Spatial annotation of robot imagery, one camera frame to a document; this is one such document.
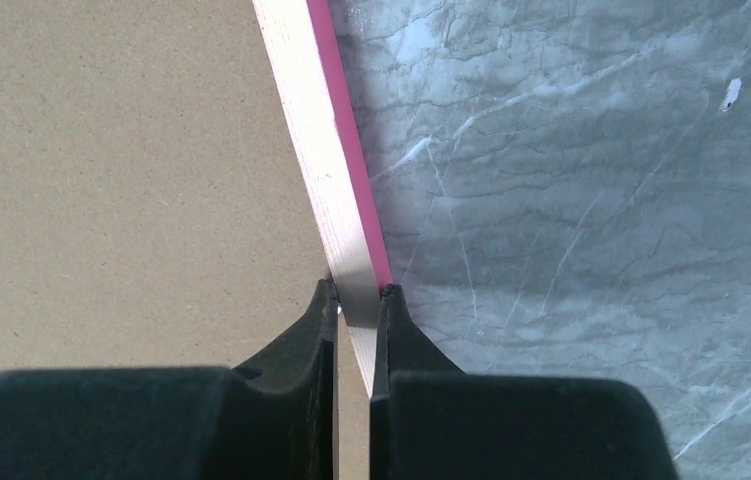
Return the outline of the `brown cardboard backing board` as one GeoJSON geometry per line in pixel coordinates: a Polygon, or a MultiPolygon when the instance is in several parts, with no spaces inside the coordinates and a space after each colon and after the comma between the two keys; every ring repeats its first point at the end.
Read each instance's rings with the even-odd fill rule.
{"type": "Polygon", "coordinates": [[[249,1],[0,1],[0,372],[235,366],[324,249],[249,1]]]}

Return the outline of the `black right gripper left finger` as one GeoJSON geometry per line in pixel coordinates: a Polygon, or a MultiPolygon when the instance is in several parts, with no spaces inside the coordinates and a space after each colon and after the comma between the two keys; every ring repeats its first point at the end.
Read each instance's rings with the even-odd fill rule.
{"type": "Polygon", "coordinates": [[[331,479],[338,298],[237,366],[0,372],[0,479],[331,479]]]}

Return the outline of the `red wooden picture frame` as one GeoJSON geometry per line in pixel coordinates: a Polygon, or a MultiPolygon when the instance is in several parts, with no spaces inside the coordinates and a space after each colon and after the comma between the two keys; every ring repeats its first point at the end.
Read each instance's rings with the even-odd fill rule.
{"type": "Polygon", "coordinates": [[[392,274],[326,1],[253,4],[359,370],[373,390],[392,274]]]}

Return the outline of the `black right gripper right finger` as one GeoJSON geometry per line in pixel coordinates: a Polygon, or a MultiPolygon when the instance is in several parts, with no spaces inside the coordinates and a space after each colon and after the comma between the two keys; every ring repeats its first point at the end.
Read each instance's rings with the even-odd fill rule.
{"type": "Polygon", "coordinates": [[[660,422],[633,386],[469,374],[387,286],[370,400],[373,479],[674,479],[660,422]]]}

